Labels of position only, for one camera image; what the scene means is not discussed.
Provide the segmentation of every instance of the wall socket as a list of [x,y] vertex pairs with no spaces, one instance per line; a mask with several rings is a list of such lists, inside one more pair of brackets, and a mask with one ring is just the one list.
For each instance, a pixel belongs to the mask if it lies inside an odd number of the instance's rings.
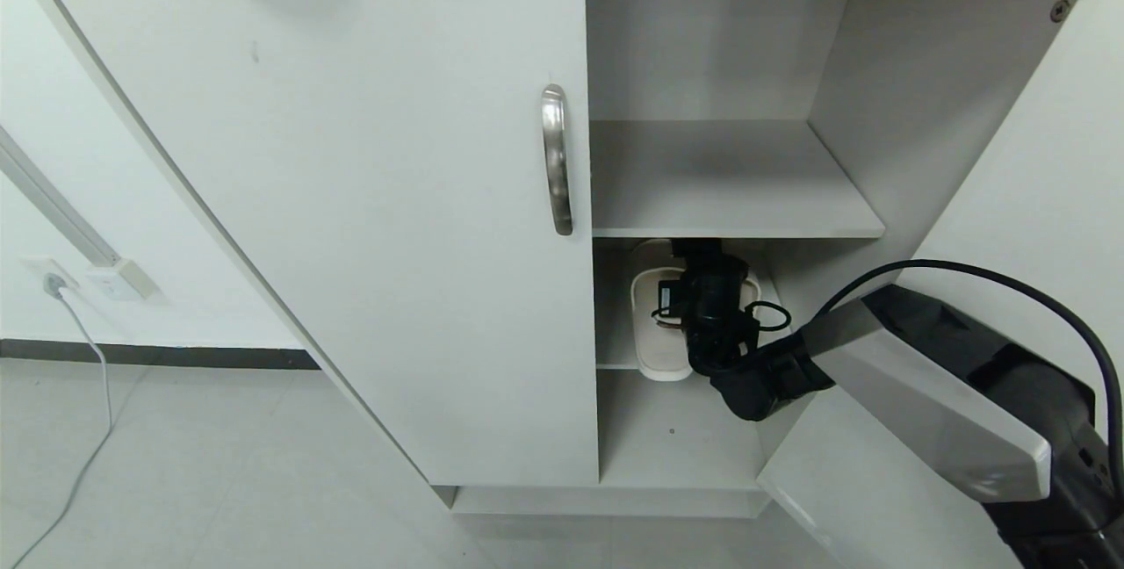
[[156,284],[133,260],[121,260],[112,267],[90,267],[85,279],[115,301],[144,301],[156,291]]
[[79,289],[79,283],[74,281],[74,278],[70,276],[58,262],[54,261],[52,258],[37,258],[37,256],[24,256],[19,259],[19,263],[24,265],[28,271],[35,274],[35,278],[39,283],[43,283],[43,278],[51,273],[54,273],[66,282],[67,288],[72,290]]
[[[78,281],[52,258],[25,256],[19,262],[35,274],[39,283],[47,274],[54,273],[63,278],[67,288],[80,288]],[[121,260],[112,267],[90,267],[85,270],[85,281],[115,301],[144,301],[156,292],[156,284],[133,260]]]

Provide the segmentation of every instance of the metal handle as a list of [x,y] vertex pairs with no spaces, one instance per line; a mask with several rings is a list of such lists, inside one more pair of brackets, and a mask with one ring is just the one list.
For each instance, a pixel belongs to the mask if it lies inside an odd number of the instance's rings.
[[543,150],[546,152],[546,184],[551,213],[559,235],[573,233],[570,215],[570,181],[565,173],[565,93],[551,84],[543,90]]

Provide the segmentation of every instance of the robotic arm link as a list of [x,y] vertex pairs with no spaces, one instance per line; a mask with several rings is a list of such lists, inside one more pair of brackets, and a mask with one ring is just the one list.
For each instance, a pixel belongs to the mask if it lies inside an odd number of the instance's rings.
[[[1120,385],[1107,350],[1076,314],[987,269],[910,260],[860,277],[796,333],[756,347],[760,324],[729,296],[741,281],[737,265],[710,246],[678,245],[692,253],[683,255],[682,327],[691,367],[734,414],[762,421],[839,385],[979,502],[1024,567],[1124,568]],[[1104,376],[1109,443],[1094,430],[1088,386],[943,301],[888,284],[835,307],[867,281],[906,268],[996,281],[1063,317]]]

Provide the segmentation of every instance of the cabinet door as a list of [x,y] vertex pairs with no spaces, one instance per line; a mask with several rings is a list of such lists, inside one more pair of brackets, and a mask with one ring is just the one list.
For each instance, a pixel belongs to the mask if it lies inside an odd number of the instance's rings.
[[597,482],[584,0],[62,3],[430,482]]
[[[1077,311],[1116,360],[1124,236],[1124,0],[1078,0],[1003,125],[917,251],[1043,289]],[[939,297],[1104,388],[1084,342],[1043,306],[985,280],[933,270],[899,283]],[[849,567],[1019,563],[982,508],[940,479],[845,392],[822,394],[760,479]]]

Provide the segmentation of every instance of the white shelf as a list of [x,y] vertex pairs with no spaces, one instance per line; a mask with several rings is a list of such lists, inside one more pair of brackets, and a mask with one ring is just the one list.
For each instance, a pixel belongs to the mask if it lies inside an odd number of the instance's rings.
[[[761,296],[765,301],[780,304],[780,297],[769,277],[764,258],[737,250],[736,243],[726,244],[726,250],[750,263],[761,282]],[[631,278],[627,277],[628,252],[624,250],[598,249],[593,253],[593,316],[597,347],[597,369],[638,370],[636,344],[632,331],[632,302],[628,297]],[[762,323],[774,325],[783,319],[767,308],[758,311]],[[764,332],[760,343],[770,343],[791,334],[789,328]]]
[[886,231],[805,121],[593,121],[590,151],[598,237]]
[[755,518],[770,500],[761,490],[466,486],[456,490],[450,509],[454,514]]
[[601,487],[753,490],[765,462],[758,425],[738,419],[706,378],[655,382],[597,373]]

